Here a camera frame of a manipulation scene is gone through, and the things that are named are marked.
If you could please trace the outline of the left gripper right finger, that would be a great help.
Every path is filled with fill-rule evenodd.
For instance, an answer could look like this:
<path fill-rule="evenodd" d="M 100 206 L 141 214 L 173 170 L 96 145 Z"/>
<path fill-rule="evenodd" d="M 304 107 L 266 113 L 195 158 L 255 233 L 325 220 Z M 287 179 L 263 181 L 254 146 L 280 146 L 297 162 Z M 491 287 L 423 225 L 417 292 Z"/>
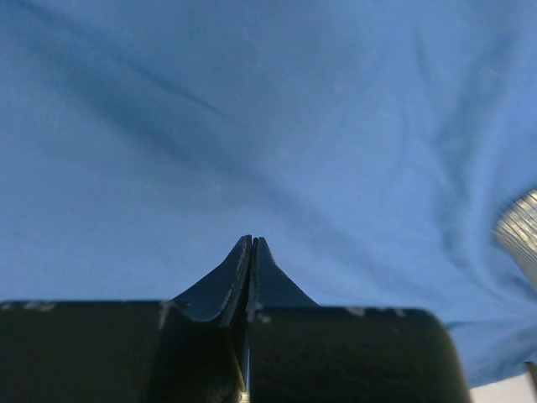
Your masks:
<path fill-rule="evenodd" d="M 467 402 L 454 343 L 414 308 L 319 306 L 253 243 L 247 308 L 254 402 Z"/>

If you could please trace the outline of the wire mesh instrument tray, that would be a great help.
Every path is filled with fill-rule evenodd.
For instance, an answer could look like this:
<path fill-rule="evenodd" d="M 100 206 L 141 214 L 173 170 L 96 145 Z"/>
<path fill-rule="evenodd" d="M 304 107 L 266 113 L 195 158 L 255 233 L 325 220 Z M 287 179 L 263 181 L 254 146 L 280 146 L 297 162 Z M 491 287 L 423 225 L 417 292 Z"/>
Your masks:
<path fill-rule="evenodd" d="M 497 221 L 494 234 L 536 288 L 536 190 L 514 201 Z"/>

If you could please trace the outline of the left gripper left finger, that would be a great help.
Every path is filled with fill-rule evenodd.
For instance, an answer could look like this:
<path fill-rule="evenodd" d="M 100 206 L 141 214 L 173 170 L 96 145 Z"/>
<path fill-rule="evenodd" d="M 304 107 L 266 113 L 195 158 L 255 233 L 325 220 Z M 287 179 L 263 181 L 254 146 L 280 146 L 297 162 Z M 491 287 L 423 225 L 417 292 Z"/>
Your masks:
<path fill-rule="evenodd" d="M 2 401 L 237 401 L 251 247 L 170 300 L 3 302 Z"/>

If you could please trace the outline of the blue surgical wrap cloth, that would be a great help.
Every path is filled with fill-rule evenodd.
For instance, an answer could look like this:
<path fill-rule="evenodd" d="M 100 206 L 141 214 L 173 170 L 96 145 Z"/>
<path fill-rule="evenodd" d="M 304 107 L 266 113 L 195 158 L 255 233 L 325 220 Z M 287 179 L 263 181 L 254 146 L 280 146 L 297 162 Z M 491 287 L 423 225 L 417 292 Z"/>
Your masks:
<path fill-rule="evenodd" d="M 5 300 L 170 298 L 250 233 L 485 385 L 536 357 L 493 235 L 535 185 L 533 1 L 1 4 Z"/>

